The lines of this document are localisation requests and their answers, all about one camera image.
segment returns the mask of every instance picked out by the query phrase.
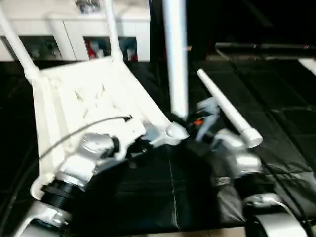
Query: white plastic cap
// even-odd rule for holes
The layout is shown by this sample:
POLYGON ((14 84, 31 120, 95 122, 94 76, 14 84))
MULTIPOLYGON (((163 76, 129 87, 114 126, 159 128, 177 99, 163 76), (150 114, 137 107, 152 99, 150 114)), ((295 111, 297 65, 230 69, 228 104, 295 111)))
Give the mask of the white plastic cap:
POLYGON ((249 148, 256 147, 263 141, 260 133, 252 127, 245 130, 240 136, 246 142, 247 147, 249 148))

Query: black wire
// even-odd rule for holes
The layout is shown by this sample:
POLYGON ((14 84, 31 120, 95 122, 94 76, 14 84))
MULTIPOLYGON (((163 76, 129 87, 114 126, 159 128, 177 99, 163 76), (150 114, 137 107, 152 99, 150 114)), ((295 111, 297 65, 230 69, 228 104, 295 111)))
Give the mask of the black wire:
MULTIPOLYGON (((105 121, 109 121, 109 120, 114 120, 114 119, 130 119, 131 117, 124 117, 124 116, 117 116, 117 117, 111 117, 111 118, 104 118, 104 119, 101 119, 99 121, 96 121, 96 122, 92 122, 88 125, 85 125, 81 128, 79 128, 78 130, 64 136, 63 138, 61 138, 59 141, 57 141, 54 145, 52 145, 50 148, 48 148, 41 156, 40 156, 40 159, 44 158, 46 155, 48 155, 52 150, 54 150, 57 146, 59 146, 60 144, 64 143, 66 140, 70 139, 72 136, 86 130, 87 128, 93 126, 93 125, 96 125, 96 124, 99 124, 99 123, 102 123, 102 122, 105 122, 105 121)), ((24 185, 25 181, 27 180, 28 176, 30 175, 31 171, 37 167, 38 165, 38 162, 39 160, 35 160, 31 166, 23 173, 22 175, 22 178, 21 178, 21 181, 15 186, 15 189, 14 191, 12 192, 12 196, 11 196, 11 199, 8 203, 8 206, 6 207, 6 210, 5 210, 5 213, 0 221, 0 237, 2 236, 3 234, 3 231, 4 231, 4 228, 5 228, 5 225, 8 221, 8 218, 10 216, 10 213, 12 211, 12 208, 13 208, 13 205, 17 199, 17 196, 22 188, 22 186, 24 185)))

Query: silver metal joint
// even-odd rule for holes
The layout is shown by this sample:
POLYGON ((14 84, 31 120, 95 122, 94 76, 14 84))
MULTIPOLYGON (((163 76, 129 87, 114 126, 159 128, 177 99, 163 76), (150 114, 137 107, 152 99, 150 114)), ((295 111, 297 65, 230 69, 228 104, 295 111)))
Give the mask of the silver metal joint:
POLYGON ((282 204, 279 195, 274 193, 255 194, 244 199, 244 206, 254 206, 257 208, 265 208, 269 206, 277 206, 282 204))

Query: white pole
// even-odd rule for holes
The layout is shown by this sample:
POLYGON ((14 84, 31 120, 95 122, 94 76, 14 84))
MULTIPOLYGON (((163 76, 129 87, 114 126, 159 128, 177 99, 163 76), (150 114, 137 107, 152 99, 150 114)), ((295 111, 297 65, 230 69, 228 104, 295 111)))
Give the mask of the white pole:
POLYGON ((111 43, 111 57, 113 60, 123 60, 123 55, 119 47, 119 37, 117 32, 117 26, 115 22, 115 16, 113 14, 112 0, 104 0, 104 8, 107 25, 110 31, 110 43, 111 43))
POLYGON ((5 37, 9 41, 10 46, 12 47, 15 55, 17 56, 20 63, 22 64, 26 78, 31 83, 31 79, 27 75, 31 75, 31 73, 34 73, 34 72, 37 73, 37 72, 39 72, 39 69, 33 63, 31 57, 29 56, 28 52, 26 51, 19 36, 14 31, 12 24, 5 16, 1 5, 0 5, 0 26, 1 26, 2 30, 4 31, 5 37))
POLYGON ((171 111, 188 116, 186 1, 163 0, 171 111))
POLYGON ((241 137, 247 143, 248 147, 256 147, 263 138, 260 133, 251 127, 238 110, 231 104, 221 90, 216 86, 212 79, 205 73, 203 69, 197 71, 197 75, 202 80, 208 91, 215 98, 221 109, 224 111, 227 118, 234 125, 241 137))

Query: black floor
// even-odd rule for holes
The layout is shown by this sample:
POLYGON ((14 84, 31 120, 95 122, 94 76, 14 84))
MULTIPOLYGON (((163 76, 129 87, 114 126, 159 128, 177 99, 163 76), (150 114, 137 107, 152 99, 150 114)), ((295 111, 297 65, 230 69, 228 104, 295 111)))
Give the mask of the black floor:
MULTIPOLYGON (((58 63, 38 64, 47 68, 58 63)), ((166 66, 149 63, 128 66, 160 108, 169 112, 166 66)), ((254 152, 278 174, 308 217, 315 218, 315 76, 297 61, 192 63, 191 108, 209 96, 195 75, 200 67, 263 135, 263 144, 254 152)), ((3 216, 8 197, 21 182, 21 173, 38 156, 32 88, 17 63, 0 63, 0 78, 3 137, 0 215, 3 216)), ((184 146, 163 146, 146 156, 147 162, 137 169, 126 164, 101 178, 97 189, 93 187, 87 201, 78 206, 80 213, 75 217, 71 233, 113 236, 243 225, 241 203, 227 173, 220 167, 217 172, 211 171, 184 146)), ((36 176, 34 170, 25 181, 13 205, 6 233, 12 231, 32 203, 29 188, 36 176)), ((297 212, 280 185, 276 184, 276 190, 297 212)))

